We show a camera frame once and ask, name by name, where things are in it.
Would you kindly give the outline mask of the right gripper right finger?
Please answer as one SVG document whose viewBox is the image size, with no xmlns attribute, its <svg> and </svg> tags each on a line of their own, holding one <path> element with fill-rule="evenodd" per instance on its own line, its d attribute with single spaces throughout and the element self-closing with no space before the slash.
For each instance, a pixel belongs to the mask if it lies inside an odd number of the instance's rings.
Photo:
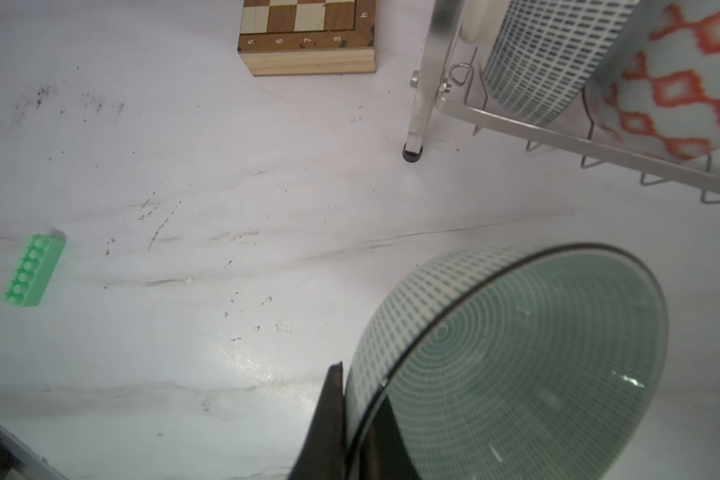
<svg viewBox="0 0 720 480">
<path fill-rule="evenodd" d="M 377 393 L 359 430 L 360 479 L 420 479 L 404 444 L 392 403 Z"/>
</svg>

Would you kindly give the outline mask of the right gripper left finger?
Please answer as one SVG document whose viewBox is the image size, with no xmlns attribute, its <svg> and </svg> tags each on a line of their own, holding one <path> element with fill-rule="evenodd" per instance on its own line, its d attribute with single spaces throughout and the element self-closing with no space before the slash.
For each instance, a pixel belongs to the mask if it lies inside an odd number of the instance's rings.
<svg viewBox="0 0 720 480">
<path fill-rule="evenodd" d="M 343 365 L 331 365 L 289 480 L 345 478 L 345 399 Z"/>
</svg>

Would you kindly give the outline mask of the pale green striped bowl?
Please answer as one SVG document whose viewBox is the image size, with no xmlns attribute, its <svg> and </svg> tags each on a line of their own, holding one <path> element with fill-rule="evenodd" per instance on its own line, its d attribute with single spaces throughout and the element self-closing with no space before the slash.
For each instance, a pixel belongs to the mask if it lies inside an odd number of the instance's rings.
<svg viewBox="0 0 720 480">
<path fill-rule="evenodd" d="M 346 471 L 384 392 L 420 479 L 601 479 L 643 420 L 669 337 L 663 291 L 604 244 L 478 245 L 381 302 L 347 376 Z"/>
</svg>

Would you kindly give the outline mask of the dark patterned plate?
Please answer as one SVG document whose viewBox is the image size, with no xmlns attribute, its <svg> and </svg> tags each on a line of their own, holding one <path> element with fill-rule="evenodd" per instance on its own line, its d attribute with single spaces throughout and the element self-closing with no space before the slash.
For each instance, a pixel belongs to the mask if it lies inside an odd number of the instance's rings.
<svg viewBox="0 0 720 480">
<path fill-rule="evenodd" d="M 636 1 L 466 1 L 460 38 L 475 44 L 489 98 L 515 119 L 545 126 L 594 74 Z"/>
</svg>

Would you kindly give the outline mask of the blue triangle patterned bowl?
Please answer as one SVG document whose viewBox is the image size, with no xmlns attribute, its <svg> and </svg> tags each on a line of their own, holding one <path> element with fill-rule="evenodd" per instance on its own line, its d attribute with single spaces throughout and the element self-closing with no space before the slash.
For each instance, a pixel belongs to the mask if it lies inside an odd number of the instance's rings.
<svg viewBox="0 0 720 480">
<path fill-rule="evenodd" d="M 720 148 L 720 1 L 641 1 L 585 90 L 620 146 L 669 161 Z"/>
</svg>

